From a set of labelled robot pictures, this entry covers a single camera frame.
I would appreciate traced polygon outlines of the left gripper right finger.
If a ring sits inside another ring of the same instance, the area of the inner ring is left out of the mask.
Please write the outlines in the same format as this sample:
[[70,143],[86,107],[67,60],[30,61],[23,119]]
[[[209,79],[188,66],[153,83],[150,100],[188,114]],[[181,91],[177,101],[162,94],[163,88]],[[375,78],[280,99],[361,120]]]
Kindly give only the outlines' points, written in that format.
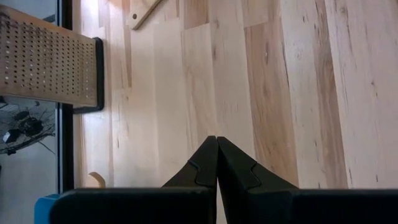
[[218,137],[218,181],[228,223],[290,223],[296,186]]

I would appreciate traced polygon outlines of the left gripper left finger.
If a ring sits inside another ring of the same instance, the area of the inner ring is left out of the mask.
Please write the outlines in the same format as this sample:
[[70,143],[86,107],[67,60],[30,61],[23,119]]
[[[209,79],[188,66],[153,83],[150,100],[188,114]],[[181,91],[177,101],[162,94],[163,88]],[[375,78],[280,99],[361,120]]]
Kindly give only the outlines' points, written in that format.
[[180,188],[167,206],[172,210],[169,223],[215,223],[217,217],[218,141],[208,136],[187,163],[164,185]]

